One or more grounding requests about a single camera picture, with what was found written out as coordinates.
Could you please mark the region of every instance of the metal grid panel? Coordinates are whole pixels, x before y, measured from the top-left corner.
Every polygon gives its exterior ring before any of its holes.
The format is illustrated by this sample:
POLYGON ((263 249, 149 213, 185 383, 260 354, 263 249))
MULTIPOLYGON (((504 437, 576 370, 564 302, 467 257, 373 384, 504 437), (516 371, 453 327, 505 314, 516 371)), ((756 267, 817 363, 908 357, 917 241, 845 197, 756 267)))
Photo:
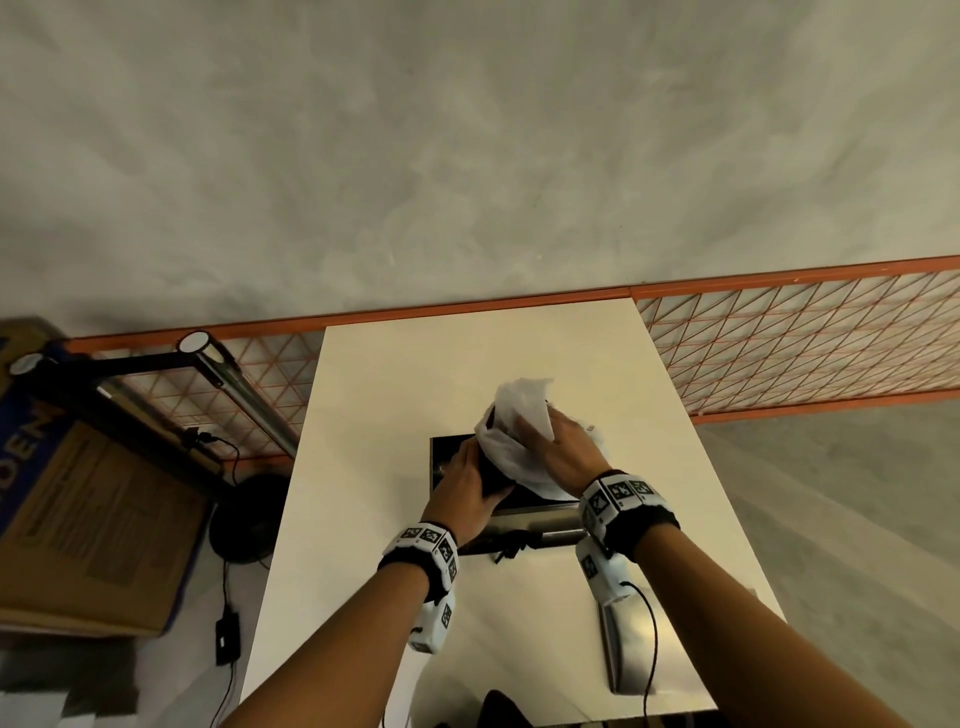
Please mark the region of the metal grid panel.
POLYGON ((960 387, 960 271, 636 307, 691 415, 960 387))
MULTIPOLYGON (((240 363, 244 374, 280 416, 300 433, 306 404, 317 371, 323 331, 227 339, 223 344, 240 363)), ((101 356, 130 356, 170 352, 172 346, 101 352, 101 356)), ((216 390, 199 372, 178 369, 157 374, 122 377, 124 384, 141 395, 171 423, 198 426, 234 443, 241 457, 282 455, 282 450, 241 412, 223 392, 216 390)), ((223 458, 232 449, 216 443, 211 449, 223 458)))

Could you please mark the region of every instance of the person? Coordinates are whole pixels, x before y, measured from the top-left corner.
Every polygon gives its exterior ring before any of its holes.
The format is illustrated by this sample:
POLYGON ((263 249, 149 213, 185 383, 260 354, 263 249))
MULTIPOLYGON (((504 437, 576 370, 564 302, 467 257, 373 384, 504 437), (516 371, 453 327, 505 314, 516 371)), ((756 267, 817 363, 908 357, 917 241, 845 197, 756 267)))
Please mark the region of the person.
MULTIPOLYGON (((521 442, 580 497, 611 470, 583 429, 550 408, 554 441, 517 420, 521 442)), ((465 441, 423 511, 458 546, 476 537, 505 492, 484 497, 478 445, 465 441)), ((673 522, 626 546, 718 709, 736 726, 907 723, 717 566, 673 522)), ((426 570, 383 566, 224 722, 227 728, 380 724, 400 658, 430 589, 426 570)))

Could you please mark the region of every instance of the cardboard box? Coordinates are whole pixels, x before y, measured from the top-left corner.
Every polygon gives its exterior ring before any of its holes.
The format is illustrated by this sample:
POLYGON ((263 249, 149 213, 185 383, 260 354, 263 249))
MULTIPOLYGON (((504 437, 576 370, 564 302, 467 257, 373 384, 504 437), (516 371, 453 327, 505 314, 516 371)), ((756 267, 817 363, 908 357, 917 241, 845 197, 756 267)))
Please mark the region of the cardboard box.
POLYGON ((49 340, 0 323, 0 628, 160 634, 204 536, 206 499, 98 430, 12 388, 49 340))

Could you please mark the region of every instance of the tabletop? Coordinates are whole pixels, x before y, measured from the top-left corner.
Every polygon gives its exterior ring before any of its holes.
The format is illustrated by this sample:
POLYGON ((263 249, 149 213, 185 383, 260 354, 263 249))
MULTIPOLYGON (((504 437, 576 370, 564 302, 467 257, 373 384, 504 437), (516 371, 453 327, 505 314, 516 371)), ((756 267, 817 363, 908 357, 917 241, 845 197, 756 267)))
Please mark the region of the tabletop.
MULTIPOLYGON (((250 694, 373 573, 429 494, 429 440, 472 431, 496 387, 552 377, 550 399, 596 424, 614 467, 649 480, 684 532, 782 616, 647 330, 629 299, 329 328, 260 610, 250 694)), ((645 584, 635 568, 637 583, 645 584)), ((572 546, 494 566, 464 557, 446 645, 407 651, 387 725, 469 725, 487 690, 536 725, 637 716, 610 693, 595 602, 572 546)), ((650 712, 712 706, 697 684, 650 712)))

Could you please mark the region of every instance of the hand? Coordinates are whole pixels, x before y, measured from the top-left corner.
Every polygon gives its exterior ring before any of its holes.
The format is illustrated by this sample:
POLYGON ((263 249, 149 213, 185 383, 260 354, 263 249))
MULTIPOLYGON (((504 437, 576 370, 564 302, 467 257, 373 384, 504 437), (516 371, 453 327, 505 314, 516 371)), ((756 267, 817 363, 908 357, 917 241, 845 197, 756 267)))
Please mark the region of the hand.
POLYGON ((421 521, 441 523, 453 531, 457 546, 479 536, 490 520, 493 508, 514 489, 511 486, 483 497, 480 471, 477 470, 479 449, 475 437, 464 440, 446 466, 444 479, 434 489, 420 518, 421 521))
POLYGON ((515 427, 519 440, 540 456, 557 485, 572 496, 580 497, 597 475, 611 468, 610 463, 582 427, 560 410, 548 406, 547 411, 553 425, 553 442, 517 415, 515 427))

